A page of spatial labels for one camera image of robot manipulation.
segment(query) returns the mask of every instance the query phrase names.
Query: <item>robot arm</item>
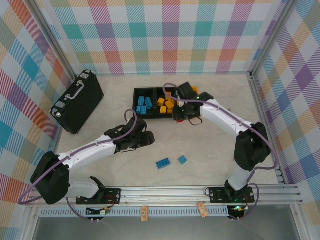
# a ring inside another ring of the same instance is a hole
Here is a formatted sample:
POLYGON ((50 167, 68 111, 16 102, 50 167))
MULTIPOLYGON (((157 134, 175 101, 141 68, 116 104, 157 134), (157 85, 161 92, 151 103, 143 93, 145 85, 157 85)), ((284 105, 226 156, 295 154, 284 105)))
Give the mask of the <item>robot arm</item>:
POLYGON ((175 96, 184 100, 202 100, 209 104, 187 102, 183 105, 175 106, 173 109, 174 120, 190 120, 203 117, 217 124, 235 139, 234 160, 237 166, 224 186, 225 193, 230 201, 236 201, 248 185, 255 167, 264 162, 271 153, 267 144, 255 133, 247 129, 245 125, 251 126, 268 139, 265 126, 260 122, 252 124, 249 121, 242 120, 224 108, 213 96, 206 92, 197 95, 188 82, 177 87, 175 96))
POLYGON ((126 125, 110 129, 97 140, 75 150, 59 155, 52 151, 45 153, 31 177, 31 183, 34 183, 50 167, 67 158, 35 186, 46 203, 55 204, 64 197, 102 198, 105 188, 97 178, 74 181, 72 177, 78 170, 101 158, 127 149, 132 151, 153 144, 154 134, 146 131, 147 123, 140 118, 137 118, 137 123, 129 135, 110 141, 128 133, 134 122, 135 119, 132 118, 126 125))

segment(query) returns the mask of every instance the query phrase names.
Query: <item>plaid wall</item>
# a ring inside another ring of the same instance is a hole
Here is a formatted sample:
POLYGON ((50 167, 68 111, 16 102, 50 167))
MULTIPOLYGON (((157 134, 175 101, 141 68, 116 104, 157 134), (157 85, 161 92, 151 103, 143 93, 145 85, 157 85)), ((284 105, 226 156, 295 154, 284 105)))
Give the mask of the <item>plaid wall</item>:
MULTIPOLYGON (((74 66, 52 15, 37 2, 74 66)), ((50 0, 82 68, 98 74, 247 72, 280 2, 50 0)))
POLYGON ((262 41, 260 42, 260 45, 259 45, 259 48, 258 50, 255 52, 255 55, 253 57, 253 60, 250 64, 250 67, 249 67, 249 72, 251 72, 257 62, 257 59, 259 58, 260 56, 260 53, 261 51, 264 49, 266 43, 268 42, 268 39, 269 39, 269 36, 270 36, 270 33, 273 31, 274 27, 276 26, 276 22, 278 20, 278 18, 280 17, 286 3, 287 3, 288 0, 281 0, 281 3, 280 5, 278 6, 278 9, 276 10, 276 13, 275 15, 273 16, 272 18, 272 21, 267 29, 267 31, 265 32, 263 38, 262 38, 262 41))
POLYGON ((289 182, 320 235, 319 1, 299 1, 257 77, 289 182))
POLYGON ((49 110, 71 83, 22 0, 0 3, 0 240, 19 233, 18 197, 60 127, 49 110))

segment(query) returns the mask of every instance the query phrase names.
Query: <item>blue lego brick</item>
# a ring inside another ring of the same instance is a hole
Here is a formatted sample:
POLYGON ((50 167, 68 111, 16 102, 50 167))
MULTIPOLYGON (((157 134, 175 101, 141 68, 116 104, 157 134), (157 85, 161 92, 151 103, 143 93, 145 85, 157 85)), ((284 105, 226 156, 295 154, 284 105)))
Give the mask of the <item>blue lego brick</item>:
POLYGON ((138 100, 138 106, 143 106, 143 105, 145 105, 145 97, 140 96, 138 100))
POLYGON ((151 102, 150 97, 146 97, 145 100, 144 100, 144 102, 145 102, 146 108, 147 108, 148 110, 152 109, 152 102, 151 102))
POLYGON ((146 106, 140 106, 140 114, 147 114, 147 107, 146 106))
POLYGON ((170 161, 168 158, 156 162, 156 166, 158 167, 158 169, 162 169, 168 165, 170 165, 170 161))
POLYGON ((178 158, 178 161, 183 165, 187 162, 187 158, 185 156, 181 156, 178 158))

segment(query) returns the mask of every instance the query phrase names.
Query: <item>brown label tag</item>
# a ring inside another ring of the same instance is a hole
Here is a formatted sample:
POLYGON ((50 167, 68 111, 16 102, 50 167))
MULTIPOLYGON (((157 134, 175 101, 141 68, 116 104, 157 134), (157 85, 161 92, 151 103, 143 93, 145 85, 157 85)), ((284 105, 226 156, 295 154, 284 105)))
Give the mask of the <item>brown label tag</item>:
POLYGON ((149 220, 149 207, 142 206, 141 207, 141 221, 147 222, 149 220))
POLYGON ((207 210, 207 208, 206 208, 206 206, 205 206, 205 204, 204 204, 203 201, 202 201, 202 202, 199 202, 199 203, 197 204, 197 206, 198 206, 199 212, 200 212, 200 214, 201 214, 201 216, 202 216, 203 218, 209 216, 209 212, 208 212, 208 210, 207 210))

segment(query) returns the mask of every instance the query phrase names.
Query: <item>yellow lego brick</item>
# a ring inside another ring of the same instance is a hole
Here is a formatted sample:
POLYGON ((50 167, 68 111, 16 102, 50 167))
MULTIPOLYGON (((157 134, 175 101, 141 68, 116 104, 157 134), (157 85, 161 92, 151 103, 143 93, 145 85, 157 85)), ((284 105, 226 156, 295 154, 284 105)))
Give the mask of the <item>yellow lego brick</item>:
POLYGON ((166 100, 166 101, 169 101, 169 100, 171 100, 171 98, 168 97, 168 96, 165 96, 165 100, 166 100))
POLYGON ((161 113, 161 114, 166 114, 166 113, 167 113, 167 107, 166 107, 166 106, 162 106, 162 107, 160 108, 160 113, 161 113))
POLYGON ((162 107, 162 106, 164 105, 164 103, 165 103, 165 100, 164 100, 163 98, 159 98, 159 99, 158 99, 158 102, 157 102, 157 105, 158 105, 159 107, 162 107))
POLYGON ((171 110, 171 109, 174 109, 174 104, 172 103, 172 101, 166 101, 165 102, 165 105, 166 105, 166 107, 169 109, 169 110, 171 110))
POLYGON ((196 92, 196 94, 199 94, 199 91, 198 91, 198 87, 197 87, 197 86, 193 86, 192 89, 193 89, 193 91, 196 92))

